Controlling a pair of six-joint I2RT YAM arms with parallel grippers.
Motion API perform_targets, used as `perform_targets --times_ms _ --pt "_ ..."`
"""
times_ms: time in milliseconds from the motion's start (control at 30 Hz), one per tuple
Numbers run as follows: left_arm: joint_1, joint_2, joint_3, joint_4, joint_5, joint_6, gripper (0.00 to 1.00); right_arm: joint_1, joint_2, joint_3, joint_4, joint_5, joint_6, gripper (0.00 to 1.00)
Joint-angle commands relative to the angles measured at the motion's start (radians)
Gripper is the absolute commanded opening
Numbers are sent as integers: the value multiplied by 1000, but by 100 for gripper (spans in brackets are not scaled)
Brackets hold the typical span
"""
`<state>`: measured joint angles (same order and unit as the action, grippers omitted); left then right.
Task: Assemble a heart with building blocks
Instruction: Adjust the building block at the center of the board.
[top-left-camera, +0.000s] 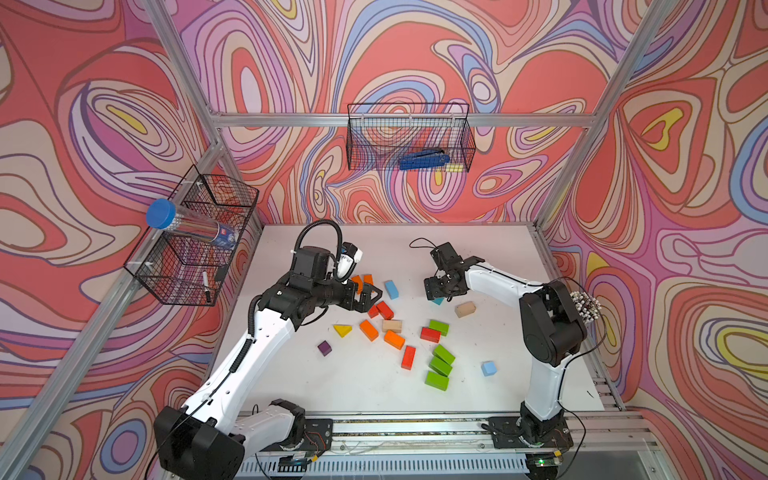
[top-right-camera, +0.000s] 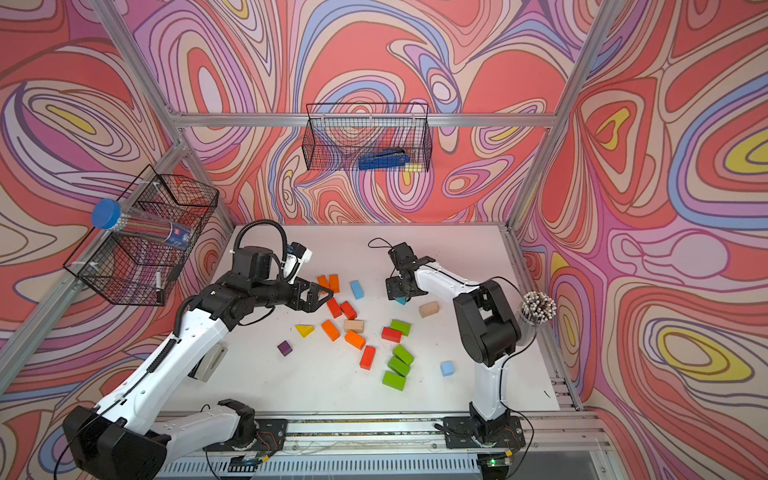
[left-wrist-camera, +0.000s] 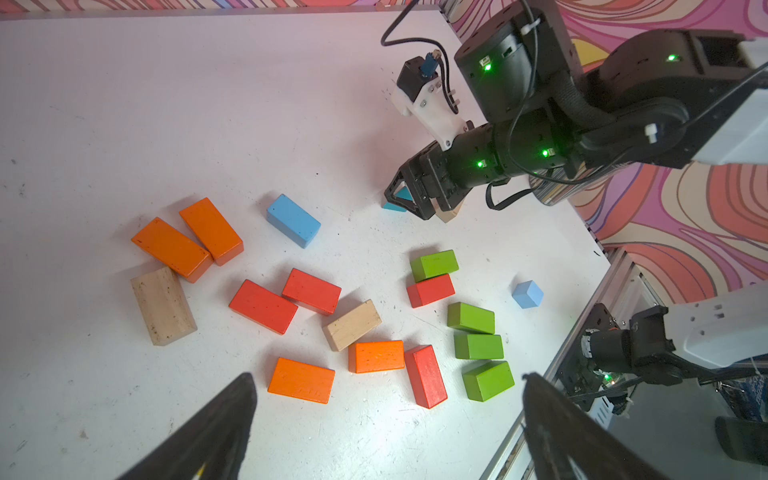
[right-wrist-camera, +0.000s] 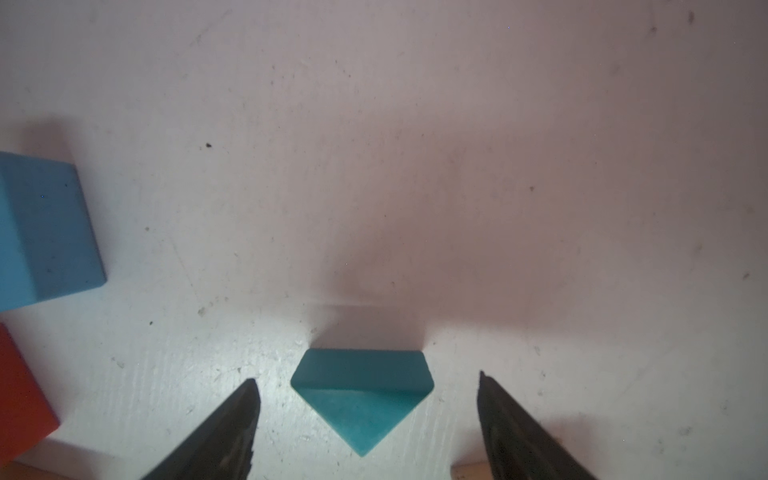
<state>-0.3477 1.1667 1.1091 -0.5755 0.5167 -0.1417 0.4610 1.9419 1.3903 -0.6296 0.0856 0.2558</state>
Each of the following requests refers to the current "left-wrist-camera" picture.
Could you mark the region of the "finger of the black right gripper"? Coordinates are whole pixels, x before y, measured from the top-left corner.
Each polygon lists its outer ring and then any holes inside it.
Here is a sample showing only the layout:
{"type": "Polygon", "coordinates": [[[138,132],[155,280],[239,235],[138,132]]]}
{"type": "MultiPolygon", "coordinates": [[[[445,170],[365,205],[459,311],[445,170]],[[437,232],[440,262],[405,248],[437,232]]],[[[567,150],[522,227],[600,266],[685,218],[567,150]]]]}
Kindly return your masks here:
{"type": "Polygon", "coordinates": [[[400,212],[419,213],[420,191],[410,167],[402,166],[384,190],[385,207],[400,212]]]}

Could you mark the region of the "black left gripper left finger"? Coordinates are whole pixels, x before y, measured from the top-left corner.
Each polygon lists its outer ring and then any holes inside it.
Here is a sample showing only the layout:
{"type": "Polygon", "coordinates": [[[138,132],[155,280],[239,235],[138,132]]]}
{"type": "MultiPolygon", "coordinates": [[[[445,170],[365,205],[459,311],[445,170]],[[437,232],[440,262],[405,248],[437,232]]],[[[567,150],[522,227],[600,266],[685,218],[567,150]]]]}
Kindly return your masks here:
{"type": "Polygon", "coordinates": [[[257,391],[251,373],[215,398],[125,472],[124,479],[236,479],[245,458],[257,391]]]}

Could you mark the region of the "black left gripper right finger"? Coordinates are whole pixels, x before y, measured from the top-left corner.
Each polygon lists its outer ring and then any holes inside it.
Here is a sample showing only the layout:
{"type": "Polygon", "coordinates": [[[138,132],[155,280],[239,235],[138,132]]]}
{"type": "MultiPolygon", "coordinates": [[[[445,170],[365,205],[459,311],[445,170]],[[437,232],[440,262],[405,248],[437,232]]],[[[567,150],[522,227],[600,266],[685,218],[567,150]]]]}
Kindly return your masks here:
{"type": "Polygon", "coordinates": [[[539,479],[663,479],[536,373],[523,376],[525,439],[539,479]]]}

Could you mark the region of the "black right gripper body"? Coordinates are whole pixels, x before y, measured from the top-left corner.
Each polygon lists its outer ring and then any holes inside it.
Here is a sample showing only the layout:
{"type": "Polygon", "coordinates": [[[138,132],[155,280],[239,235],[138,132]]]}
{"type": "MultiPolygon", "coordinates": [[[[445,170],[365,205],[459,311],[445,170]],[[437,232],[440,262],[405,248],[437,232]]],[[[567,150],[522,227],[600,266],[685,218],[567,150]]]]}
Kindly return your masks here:
{"type": "Polygon", "coordinates": [[[475,187],[510,177],[497,152],[495,126],[488,123],[460,134],[443,150],[436,143],[407,161],[407,210],[428,220],[437,209],[452,210],[475,187]]]}

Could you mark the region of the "green block top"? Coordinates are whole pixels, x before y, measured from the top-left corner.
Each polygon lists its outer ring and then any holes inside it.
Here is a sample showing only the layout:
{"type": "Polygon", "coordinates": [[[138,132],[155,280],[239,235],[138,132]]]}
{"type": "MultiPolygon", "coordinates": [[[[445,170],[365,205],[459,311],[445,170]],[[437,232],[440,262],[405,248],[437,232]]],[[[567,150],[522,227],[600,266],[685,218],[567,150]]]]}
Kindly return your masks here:
{"type": "Polygon", "coordinates": [[[418,257],[412,260],[410,265],[415,282],[422,282],[459,270],[458,261],[453,250],[418,257]]]}

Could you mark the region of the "red block small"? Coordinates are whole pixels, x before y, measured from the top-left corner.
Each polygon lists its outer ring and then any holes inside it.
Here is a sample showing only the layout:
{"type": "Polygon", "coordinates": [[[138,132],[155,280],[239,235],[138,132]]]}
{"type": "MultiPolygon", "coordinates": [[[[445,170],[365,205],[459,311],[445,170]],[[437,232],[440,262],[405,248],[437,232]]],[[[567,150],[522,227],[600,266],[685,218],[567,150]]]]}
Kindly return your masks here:
{"type": "Polygon", "coordinates": [[[455,294],[449,274],[426,279],[407,288],[407,295],[413,308],[420,308],[446,299],[455,294]]]}

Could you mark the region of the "light blue long block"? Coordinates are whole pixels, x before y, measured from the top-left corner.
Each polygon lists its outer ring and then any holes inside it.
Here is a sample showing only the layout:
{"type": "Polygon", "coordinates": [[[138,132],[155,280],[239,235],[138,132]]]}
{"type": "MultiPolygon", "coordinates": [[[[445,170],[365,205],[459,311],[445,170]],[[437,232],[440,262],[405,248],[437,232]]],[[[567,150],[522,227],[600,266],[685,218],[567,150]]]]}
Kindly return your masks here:
{"type": "Polygon", "coordinates": [[[284,194],[268,207],[267,221],[304,249],[314,240],[321,228],[317,219],[284,194]]]}

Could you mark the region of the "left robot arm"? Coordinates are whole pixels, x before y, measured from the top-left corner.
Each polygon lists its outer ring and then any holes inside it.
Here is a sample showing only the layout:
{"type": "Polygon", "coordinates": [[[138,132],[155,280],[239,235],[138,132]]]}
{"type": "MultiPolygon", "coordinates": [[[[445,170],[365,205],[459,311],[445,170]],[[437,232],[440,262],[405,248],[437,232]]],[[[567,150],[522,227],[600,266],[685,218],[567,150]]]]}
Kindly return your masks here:
{"type": "MultiPolygon", "coordinates": [[[[545,386],[527,375],[523,394],[523,438],[542,479],[658,479],[648,463],[587,421],[587,411],[605,398],[625,404],[638,384],[673,386],[764,375],[744,360],[767,352],[767,285],[764,282],[719,297],[654,306],[634,314],[627,328],[605,322],[575,331],[561,364],[575,363],[587,379],[600,372],[624,374],[611,386],[582,389],[564,380],[545,386]]],[[[257,406],[253,376],[229,383],[154,451],[124,473],[126,479],[235,479],[243,463],[257,406]]]]}

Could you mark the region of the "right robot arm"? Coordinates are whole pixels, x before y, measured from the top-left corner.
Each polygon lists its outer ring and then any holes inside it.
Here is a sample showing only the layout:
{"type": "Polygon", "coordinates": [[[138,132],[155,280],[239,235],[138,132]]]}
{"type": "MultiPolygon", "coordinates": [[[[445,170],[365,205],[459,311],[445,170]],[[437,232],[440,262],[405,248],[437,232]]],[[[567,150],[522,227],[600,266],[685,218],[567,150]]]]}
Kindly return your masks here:
{"type": "Polygon", "coordinates": [[[439,42],[406,61],[393,102],[432,141],[384,192],[423,219],[450,212],[476,187],[526,175],[581,187],[633,163],[713,163],[727,125],[745,126],[767,89],[767,66],[744,36],[650,30],[584,71],[552,1],[519,1],[454,55],[439,42]]]}

